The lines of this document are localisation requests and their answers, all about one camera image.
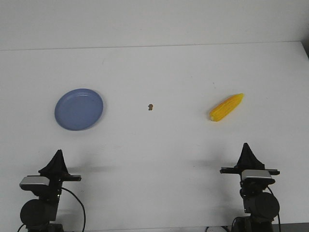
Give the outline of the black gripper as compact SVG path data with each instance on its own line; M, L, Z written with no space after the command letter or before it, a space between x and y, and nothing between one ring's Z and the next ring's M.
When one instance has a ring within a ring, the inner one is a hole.
M38 171L41 176L50 179L49 187L53 191L61 191L63 182L79 182L82 180L80 175L71 175L65 164L62 150L58 150L50 162Z
M246 152L248 159L248 167L250 169L243 169L246 166ZM277 169L265 169L265 165L260 162L254 153L252 152L250 146L247 143L243 144L243 148L239 157L237 164L234 168L222 167L220 169L221 174L269 174L269 175L279 175L280 171Z

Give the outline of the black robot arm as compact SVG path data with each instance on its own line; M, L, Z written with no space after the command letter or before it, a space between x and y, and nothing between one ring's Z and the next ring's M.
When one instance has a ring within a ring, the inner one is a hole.
M280 204L272 191L265 192L275 183L277 169L267 169L252 152L248 143L244 143L237 164L234 167L222 167L221 174L240 176L239 194L243 199L245 217L236 217L231 225L232 232L272 232L272 222L279 216Z
M83 211L83 228L85 230L86 214L81 200L69 189L62 187L63 182L81 181L80 175L71 175L65 164L63 152L57 150L50 162L38 175L25 176L19 186L24 191L32 192L37 198L26 202L20 211L22 225L28 232L62 232L63 225L55 223L58 204L62 191L70 193L81 205Z

